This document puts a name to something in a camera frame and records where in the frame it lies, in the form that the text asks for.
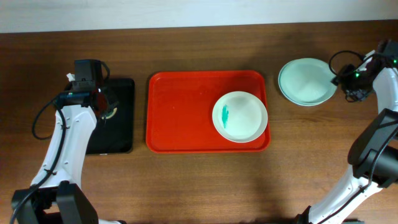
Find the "white plate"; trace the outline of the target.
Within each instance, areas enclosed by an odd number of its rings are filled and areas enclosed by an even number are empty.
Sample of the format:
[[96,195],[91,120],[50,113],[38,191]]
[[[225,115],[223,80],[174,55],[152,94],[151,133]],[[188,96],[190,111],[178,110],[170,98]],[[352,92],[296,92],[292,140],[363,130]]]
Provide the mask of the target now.
[[236,143],[259,138],[268,127],[269,120],[265,104],[245,91],[232,91],[219,98],[211,117],[217,132]]

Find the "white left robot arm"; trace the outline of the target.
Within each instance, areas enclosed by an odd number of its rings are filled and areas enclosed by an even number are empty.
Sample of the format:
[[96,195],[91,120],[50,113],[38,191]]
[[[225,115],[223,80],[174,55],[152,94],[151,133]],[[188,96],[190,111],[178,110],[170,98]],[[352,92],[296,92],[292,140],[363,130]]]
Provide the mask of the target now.
[[30,187],[14,192],[11,223],[104,222],[81,190],[81,173],[96,125],[112,118],[119,103],[106,85],[104,62],[83,59],[74,66],[69,87],[47,103],[55,108],[49,148]]

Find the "green yellow sponge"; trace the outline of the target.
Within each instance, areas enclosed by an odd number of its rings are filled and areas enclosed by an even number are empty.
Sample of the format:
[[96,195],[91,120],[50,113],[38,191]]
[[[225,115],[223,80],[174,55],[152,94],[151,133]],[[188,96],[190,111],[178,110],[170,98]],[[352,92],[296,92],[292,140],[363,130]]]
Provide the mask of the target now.
[[118,108],[113,108],[111,111],[102,115],[101,119],[106,120],[112,118],[116,114],[117,110]]

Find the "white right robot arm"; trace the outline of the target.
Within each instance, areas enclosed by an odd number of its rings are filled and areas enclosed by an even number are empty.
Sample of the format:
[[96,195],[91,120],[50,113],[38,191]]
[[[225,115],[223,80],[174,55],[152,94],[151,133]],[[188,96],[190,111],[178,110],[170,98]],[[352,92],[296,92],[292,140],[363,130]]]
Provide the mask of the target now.
[[358,66],[343,67],[332,79],[350,103],[377,97],[378,116],[358,136],[348,153],[348,168],[337,185],[293,222],[347,223],[347,217],[367,198],[397,183],[397,42],[381,41],[376,50],[360,55]]

